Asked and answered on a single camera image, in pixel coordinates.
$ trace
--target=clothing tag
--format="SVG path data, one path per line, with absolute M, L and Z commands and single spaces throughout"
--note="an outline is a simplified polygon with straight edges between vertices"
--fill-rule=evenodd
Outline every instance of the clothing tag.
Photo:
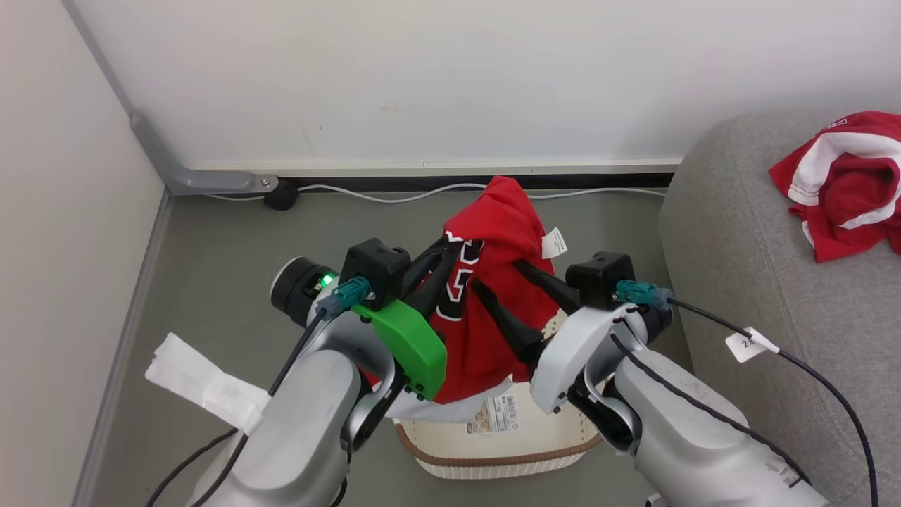
M 513 394 L 488 398 L 482 405 L 482 409 L 476 414 L 476 420 L 466 423 L 466 432 L 470 435 L 501 433 L 517 429 L 519 429 L 519 416 L 516 415 L 516 400 Z
M 804 237 L 807 238 L 807 241 L 810 242 L 811 246 L 814 246 L 814 237 L 810 235 L 810 226 L 807 224 L 807 221 L 801 222 L 801 232 L 804 233 Z
M 169 333 L 144 377 L 200 405 L 246 435 L 263 421 L 271 399 L 265 390 L 233 377 Z
M 563 235 L 557 227 L 554 227 L 552 231 L 542 238 L 542 259 L 553 259 L 567 250 L 566 242 L 563 241 Z
M 485 408 L 485 400 L 494 399 L 513 387 L 513 381 L 504 379 L 501 383 L 468 398 L 451 403 L 435 403 L 419 400 L 414 392 L 401 391 L 394 403 L 388 408 L 385 417 L 390 419 L 415 419 L 430 422 L 452 422 L 463 424 L 472 422 L 472 414 Z
M 542 341 L 553 338 L 554 335 L 560 331 L 560 328 L 563 327 L 563 322 L 566 321 L 567 314 L 565 311 L 559 309 L 557 310 L 557 315 L 551 317 L 548 320 L 548 323 L 544 325 L 542 328 Z
M 758 333 L 753 327 L 746 327 L 744 330 L 751 333 L 751 338 L 740 333 L 735 333 L 726 338 L 726 345 L 729 346 L 729 350 L 732 351 L 739 363 L 744 363 L 753 356 L 767 350 L 778 354 L 779 347 Z

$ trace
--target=black rubber foot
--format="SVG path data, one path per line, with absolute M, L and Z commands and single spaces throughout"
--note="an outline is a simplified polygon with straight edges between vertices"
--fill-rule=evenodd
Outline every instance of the black rubber foot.
M 263 204 L 278 211 L 286 211 L 294 207 L 299 195 L 300 192 L 297 191 L 295 183 L 288 180 L 279 180 L 276 189 L 263 197 Z

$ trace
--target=gray metal bracket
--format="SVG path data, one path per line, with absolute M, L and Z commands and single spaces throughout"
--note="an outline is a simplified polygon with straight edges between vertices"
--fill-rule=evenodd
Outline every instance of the gray metal bracket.
M 278 186 L 278 178 L 271 174 L 189 169 L 175 160 L 147 116 L 135 111 L 129 119 L 132 131 L 150 158 L 150 163 L 174 196 L 261 194 L 271 192 Z

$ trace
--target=red and white cloth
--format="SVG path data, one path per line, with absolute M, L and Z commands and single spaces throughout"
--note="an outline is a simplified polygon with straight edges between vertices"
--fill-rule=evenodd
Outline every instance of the red and white cloth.
M 463 243 L 430 321 L 448 350 L 444 385 L 432 401 L 418 401 L 401 392 L 386 417 L 435 422 L 469 422 L 487 398 L 505 392 L 512 383 L 529 380 L 478 297 L 469 291 L 476 279 L 497 294 L 501 304 L 527 326 L 542 329 L 559 307 L 514 268 L 524 259 L 553 272 L 545 259 L 541 220 L 516 180 L 494 177 L 476 202 L 444 225 L 450 242 Z
M 901 115 L 865 111 L 827 125 L 769 170 L 818 263 L 888 238 L 901 254 Z

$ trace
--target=teal connector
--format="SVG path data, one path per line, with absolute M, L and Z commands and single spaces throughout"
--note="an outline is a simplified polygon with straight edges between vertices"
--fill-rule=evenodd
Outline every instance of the teal connector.
M 661 289 L 653 283 L 620 280 L 616 283 L 616 296 L 619 297 L 619 300 L 623 303 L 669 309 L 670 305 L 668 299 L 673 297 L 673 291 Z
M 354 277 L 343 282 L 327 297 L 316 303 L 316 313 L 325 312 L 323 320 L 332 320 L 342 312 L 363 304 L 369 295 L 369 282 L 361 277 Z

